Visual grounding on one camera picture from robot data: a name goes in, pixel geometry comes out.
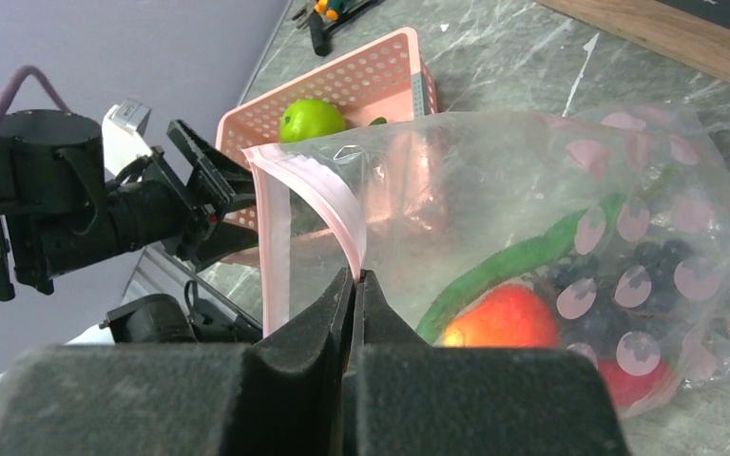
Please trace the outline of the clear zip top bag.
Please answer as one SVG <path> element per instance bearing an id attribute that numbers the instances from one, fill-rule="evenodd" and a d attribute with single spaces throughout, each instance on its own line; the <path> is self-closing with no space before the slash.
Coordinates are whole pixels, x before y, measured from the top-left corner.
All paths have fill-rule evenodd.
<path id="1" fill-rule="evenodd" d="M 379 242 L 369 254 L 360 201 L 308 151 L 335 136 L 351 141 L 353 129 L 246 148 L 257 193 L 266 333 L 305 309 L 343 268 L 374 272 L 391 308 L 415 331 L 456 278 L 586 209 L 567 255 L 608 257 L 640 241 L 669 238 L 695 251 L 674 274 L 689 327 L 673 355 L 663 356 L 647 335 L 642 350 L 629 349 L 634 337 L 628 335 L 611 360 L 633 375 L 650 373 L 664 360 L 676 392 L 730 380 L 730 173 L 692 108 L 622 105 L 571 117 L 460 112 L 372 127 L 430 136 L 438 153 L 430 185 L 445 206 L 445 225 L 418 240 Z M 545 269 L 556 261 L 501 283 L 457 316 L 497 287 L 516 284 L 539 295 L 555 318 L 548 297 L 534 287 L 546 284 Z"/>

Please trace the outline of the green lime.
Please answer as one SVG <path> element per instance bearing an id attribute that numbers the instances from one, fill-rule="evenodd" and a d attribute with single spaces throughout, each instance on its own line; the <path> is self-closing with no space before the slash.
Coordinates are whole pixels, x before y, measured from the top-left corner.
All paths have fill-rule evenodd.
<path id="1" fill-rule="evenodd" d="M 279 141 L 297 143 L 336 134 L 348 127 L 342 113 L 332 104 L 316 99 L 301 99 L 290 104 L 279 124 Z"/>

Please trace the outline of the pink plastic basket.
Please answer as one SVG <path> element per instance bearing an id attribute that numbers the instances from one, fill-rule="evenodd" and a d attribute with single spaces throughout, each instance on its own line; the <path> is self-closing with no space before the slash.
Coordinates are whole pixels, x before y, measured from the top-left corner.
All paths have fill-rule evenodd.
<path id="1" fill-rule="evenodd" d="M 430 136 L 370 126 L 378 118 L 399 124 L 437 110 L 434 81 L 413 28 L 400 28 L 227 112 L 218 125 L 217 148 L 246 165 L 244 149 L 276 142 L 283 112 L 302 99 L 334 105 L 354 131 L 351 141 L 335 136 L 330 145 L 308 151 L 360 201 L 371 256 L 379 242 L 410 242 L 442 229 L 445 206 L 430 185 L 438 154 Z"/>

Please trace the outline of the dark grape bunch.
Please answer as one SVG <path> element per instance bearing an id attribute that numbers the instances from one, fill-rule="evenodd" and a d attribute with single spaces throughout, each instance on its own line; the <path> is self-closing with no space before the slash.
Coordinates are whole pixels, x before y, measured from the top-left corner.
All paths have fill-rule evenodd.
<path id="1" fill-rule="evenodd" d="M 563 346 L 586 344 L 599 359 L 615 359 L 618 345 L 644 348 L 649 336 L 663 356 L 673 355 L 676 339 L 689 325 L 679 307 L 686 301 L 675 284 L 680 264 L 695 254 L 679 238 L 644 240 L 610 256 L 569 254 L 545 269 L 544 286 Z"/>

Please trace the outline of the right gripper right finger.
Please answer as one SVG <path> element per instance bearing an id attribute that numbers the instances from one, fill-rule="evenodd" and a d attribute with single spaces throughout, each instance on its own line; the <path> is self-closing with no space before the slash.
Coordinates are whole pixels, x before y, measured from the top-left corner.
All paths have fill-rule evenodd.
<path id="1" fill-rule="evenodd" d="M 346 455 L 629 453 L 587 358 L 432 347 L 389 306 L 371 271 L 355 289 L 342 411 Z"/>

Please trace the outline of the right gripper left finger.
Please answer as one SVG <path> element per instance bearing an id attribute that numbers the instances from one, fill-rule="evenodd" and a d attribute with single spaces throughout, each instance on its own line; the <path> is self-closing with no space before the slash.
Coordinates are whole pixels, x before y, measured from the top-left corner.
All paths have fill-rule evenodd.
<path id="1" fill-rule="evenodd" d="M 0 380 L 0 455 L 339 455 L 355 278 L 253 345 L 30 351 Z"/>

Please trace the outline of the long green chili pepper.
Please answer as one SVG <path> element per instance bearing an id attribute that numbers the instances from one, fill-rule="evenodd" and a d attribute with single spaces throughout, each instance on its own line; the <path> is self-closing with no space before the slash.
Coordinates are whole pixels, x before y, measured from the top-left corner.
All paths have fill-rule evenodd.
<path id="1" fill-rule="evenodd" d="M 554 262 L 575 248 L 579 221 L 586 209 L 573 211 L 546 231 L 517 242 L 483 260 L 447 285 L 416 326 L 426 342 L 435 342 L 463 309 L 485 292 L 516 276 Z"/>

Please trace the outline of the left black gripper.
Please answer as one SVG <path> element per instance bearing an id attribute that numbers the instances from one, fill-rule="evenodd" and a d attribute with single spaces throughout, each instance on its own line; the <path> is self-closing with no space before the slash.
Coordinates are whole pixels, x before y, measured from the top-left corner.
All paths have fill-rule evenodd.
<path id="1" fill-rule="evenodd" d="M 170 122 L 166 135 L 192 165 L 189 179 L 178 178 L 163 151 L 154 147 L 108 185 L 111 217 L 125 251 L 160 241 L 167 253 L 188 262 L 196 273 L 231 254 L 257 247 L 258 233 L 217 218 L 256 204 L 252 173 L 232 161 L 183 120 Z"/>

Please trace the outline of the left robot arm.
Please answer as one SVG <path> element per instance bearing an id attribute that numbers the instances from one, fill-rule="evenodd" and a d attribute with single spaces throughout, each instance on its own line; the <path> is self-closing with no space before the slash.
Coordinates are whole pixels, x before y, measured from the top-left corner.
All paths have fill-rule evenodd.
<path id="1" fill-rule="evenodd" d="M 252 174 L 181 120 L 167 135 L 191 164 L 187 180 L 159 147 L 107 180 L 94 120 L 9 114 L 0 123 L 0 301 L 16 284 L 50 295 L 58 276 L 158 242 L 195 271 L 255 247 L 252 228 L 225 221 L 255 204 Z"/>

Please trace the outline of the red chili pepper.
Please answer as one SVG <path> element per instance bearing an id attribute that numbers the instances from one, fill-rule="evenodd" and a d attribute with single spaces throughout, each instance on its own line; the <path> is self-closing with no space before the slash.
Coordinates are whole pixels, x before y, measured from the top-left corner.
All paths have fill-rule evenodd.
<path id="1" fill-rule="evenodd" d="M 630 374 L 611 359 L 600 360 L 598 371 L 618 411 L 626 411 L 642 400 L 652 403 L 659 395 L 672 396 L 678 388 L 673 369 L 664 360 L 660 360 L 655 369 L 645 375 Z"/>

